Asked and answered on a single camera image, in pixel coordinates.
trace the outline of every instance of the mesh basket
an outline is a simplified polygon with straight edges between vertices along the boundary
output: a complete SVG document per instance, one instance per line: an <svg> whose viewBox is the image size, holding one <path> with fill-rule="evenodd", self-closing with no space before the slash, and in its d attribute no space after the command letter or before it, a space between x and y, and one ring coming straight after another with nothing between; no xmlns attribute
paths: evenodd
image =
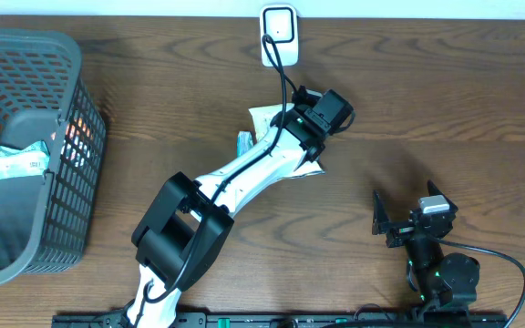
<svg viewBox="0 0 525 328"><path fill-rule="evenodd" d="M82 257L106 130L80 66L68 36L0 30L0 145L50 153L42 176L0 180L0 284Z"/></svg>

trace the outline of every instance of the wooden table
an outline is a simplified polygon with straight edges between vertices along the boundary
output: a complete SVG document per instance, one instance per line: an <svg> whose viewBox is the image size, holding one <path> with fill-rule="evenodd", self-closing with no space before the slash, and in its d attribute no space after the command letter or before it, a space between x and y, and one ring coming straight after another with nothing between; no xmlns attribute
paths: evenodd
<svg viewBox="0 0 525 328"><path fill-rule="evenodd" d="M461 210L447 237L525 265L525 22L300 19L287 74L333 88L357 111L330 138L327 174L267 189L236 217L220 257L180 303L214 312L352 312L418 303L406 253L372 236L372 189L393 218L427 179ZM52 315L120 307L139 284L130 235L162 183L236 155L247 108L280 102L262 66L257 19L0 16L0 27L58 30L82 49L82 75L110 117L107 156L84 260L0 287L0 326L49 326ZM509 314L512 264L481 263L474 309ZM525 326L525 306L514 323Z"/></svg>

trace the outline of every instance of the power cord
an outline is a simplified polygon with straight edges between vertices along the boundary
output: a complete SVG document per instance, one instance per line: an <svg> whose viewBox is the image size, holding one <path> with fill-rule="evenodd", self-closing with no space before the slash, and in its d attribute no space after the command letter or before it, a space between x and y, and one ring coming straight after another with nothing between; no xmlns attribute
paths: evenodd
<svg viewBox="0 0 525 328"><path fill-rule="evenodd" d="M428 301L425 306L420 309L417 315L417 321L422 322L425 319L425 312L430 310L431 307L435 305L435 300Z"/></svg>
<svg viewBox="0 0 525 328"><path fill-rule="evenodd" d="M464 250L469 250L469 251L478 251L478 252L481 252L481 253L484 253L484 254L489 254L489 255L493 255L493 256L497 256L503 260L507 260L507 261L510 261L512 263L514 263L518 269L520 269L521 271L521 274L524 278L524 287L522 289L522 292L521 292L521 297L520 297L520 300L518 301L518 304L516 305L516 308L514 309L514 312L510 315L510 318L506 321L506 323L503 325L503 328L508 328L510 327L511 323L513 323L514 319L516 319L516 317L518 316L518 313L520 313L520 310L521 310L521 307L524 305L524 302L525 302L525 268L523 265L521 265L520 262L518 262L518 260L512 258L511 256L509 255L506 255L504 253L500 253L498 251L493 251L493 250L488 250L488 249L484 249L484 248L481 248L481 247L476 247L476 246L470 246L470 245L466 245L466 244L461 244L461 243L457 243L457 242L453 242L453 241L443 241L429 233L426 233L427 235L427 238L431 241L434 241L434 242L438 242L440 244L443 244L443 245L447 245L447 246L451 246L451 247L457 247L457 248L461 248L461 249L464 249Z"/></svg>
<svg viewBox="0 0 525 328"><path fill-rule="evenodd" d="M269 155L273 151L274 147L279 142L279 137L281 136L281 132L283 130L283 123L284 123L285 113L287 111L287 87L286 87L286 81L288 81L289 84L291 85L291 87L293 88L293 92L296 92L296 89L295 89L293 81L291 81L291 79L289 79L284 74L283 63L281 62L281 56L279 55L279 50L277 49L277 45L274 43L273 38L271 36L269 36L269 35L264 35L264 36L262 36L261 41L262 41L262 47L264 48L264 51L265 51L266 55L269 57L269 60L273 64L273 67L281 75L281 91L283 93L283 109L282 109L282 115L281 115L281 125L278 128L277 134L274 137L274 140L273 140L273 143L271 144L271 146L269 148L267 148L257 158L255 158L255 159L251 160L250 162L246 163L241 168L239 168L236 171L234 171L234 173L232 173L230 177L225 179L221 183L221 185L218 187L218 189L216 189L216 191L214 192L214 195L211 198L211 204L214 204L214 202L216 201L218 196L220 196L220 193L224 191L226 186L228 186L228 184L234 178L236 178L238 175L240 175L245 170L247 170L249 167L251 167L254 163L256 163L257 161L261 160L265 156ZM277 63L276 64L274 63L273 57L271 56L271 54L270 54L270 52L269 52L269 50L267 48L267 45L266 45L267 43L269 43L269 44L271 44L271 46L273 46L273 51L276 54L276 58L277 58ZM204 222L203 220L207 220L207 218L202 218L202 222L201 222L200 226L198 227L198 230L196 231L196 234L194 236L194 241L192 242L192 244L190 246L190 249L188 251L188 257L186 258L186 260L184 261L183 265L181 266L180 273L176 277L176 280L173 282L173 284L169 287L169 289L167 291L165 291L162 295L158 296L157 298L152 299L152 298L149 297L149 290L150 290L151 285L152 285L151 282L147 282L145 284L145 286L143 287L143 300L141 301L141 307L139 309L139 314L137 315L137 318L135 320L134 327L137 327L137 325L139 323L139 320L140 320L141 316L143 315L142 314L142 312L143 312L143 305L144 305L145 302L147 302L149 304L154 304L154 303L161 302L161 301L165 300L168 296L170 296L173 291L178 289L178 287L180 285L181 277L183 277L183 273L186 271L186 269L188 267L188 264L191 262L193 254L198 249L198 244L199 244L198 241L199 241L200 236L201 236L201 228L206 225L205 224L206 222Z"/></svg>
<svg viewBox="0 0 525 328"><path fill-rule="evenodd" d="M357 311L354 313L354 320L357 320L357 317L358 315L367 307L376 307L380 310L381 313L384 314L384 316L388 319L389 322L393 322L394 320L392 320L392 318L390 318L390 316L388 315L388 313L386 313L386 311L384 311L384 309L382 308L382 306L376 304L376 303L368 303L368 304L364 304L362 305L359 309L357 309Z"/></svg>
<svg viewBox="0 0 525 328"><path fill-rule="evenodd" d="M264 49L264 52L268 56L269 61L271 62L271 64L273 64L274 69L276 69L277 72L279 72L279 75L281 76L281 92L283 94L283 108L281 110L281 113L282 113L281 114L281 124L279 125L279 129L277 130L276 136L274 136L274 140L273 140L273 143L271 144L271 146L269 148L267 148L261 155L257 156L255 159L251 160L250 162L244 164L239 169L235 170L230 175L230 177L226 178L220 184L220 186L218 186L218 189L216 189L216 191L212 195L212 197L211 197L211 204L213 204L218 199L218 196L220 196L220 194L226 189L226 186L228 186L230 184L230 182L234 178L238 177L241 173L243 173L245 170L247 170L249 167L254 165L259 160L261 160L264 157L266 157L267 155L271 154L271 152L273 151L274 147L279 142L279 138L281 137L281 132L283 131L284 117L285 117L285 113L287 112L287 87L286 87L286 82L289 82L289 84L293 88L293 91L296 92L296 88L294 86L293 81L291 81L291 79L284 74L283 62L281 62L281 56L279 55L279 50L277 49L277 45L274 43L273 38L271 36L269 36L268 34L265 34L264 36L262 36L261 42L262 42L262 48ZM268 49L268 47L266 45L267 43L271 44L271 46L273 47L274 54L275 54L275 56L277 58L276 64L274 63L273 56L271 56L271 53L269 52L269 49Z"/></svg>
<svg viewBox="0 0 525 328"><path fill-rule="evenodd" d="M342 132L346 131L349 127L352 126L352 123L354 123L354 118L355 118L355 111L353 111L352 114L350 115L350 120L347 121L347 125L345 127L342 127L342 128L337 128L334 131L334 134L338 134L338 133L342 133Z"/></svg>

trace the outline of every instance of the green light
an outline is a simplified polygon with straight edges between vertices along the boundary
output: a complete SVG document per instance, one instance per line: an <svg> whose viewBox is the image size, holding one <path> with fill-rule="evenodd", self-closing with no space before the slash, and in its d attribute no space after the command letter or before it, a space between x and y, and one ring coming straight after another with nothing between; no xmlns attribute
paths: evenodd
<svg viewBox="0 0 525 328"><path fill-rule="evenodd" d="M218 328L230 328L230 319L227 319L227 318L218 319Z"/></svg>

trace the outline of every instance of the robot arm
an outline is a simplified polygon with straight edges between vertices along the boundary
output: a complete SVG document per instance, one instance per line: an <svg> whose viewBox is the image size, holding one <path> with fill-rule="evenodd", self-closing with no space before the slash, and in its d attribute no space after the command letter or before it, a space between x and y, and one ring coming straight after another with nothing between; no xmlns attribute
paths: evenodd
<svg viewBox="0 0 525 328"><path fill-rule="evenodd" d="M327 137L342 131L342 124L353 117L352 107L333 90L321 97L302 87L293 102L283 125L280 113L267 135L239 158L194 181L177 173L163 185L132 236L141 279L135 302L127 310L131 324L170 326L181 292L213 264L234 215L274 182L291 176L306 161L317 160ZM268 154L229 179L265 154L277 133L281 135ZM220 185L223 190L212 203ZM193 231L176 215L178 210L191 213L201 222L199 228Z"/></svg>

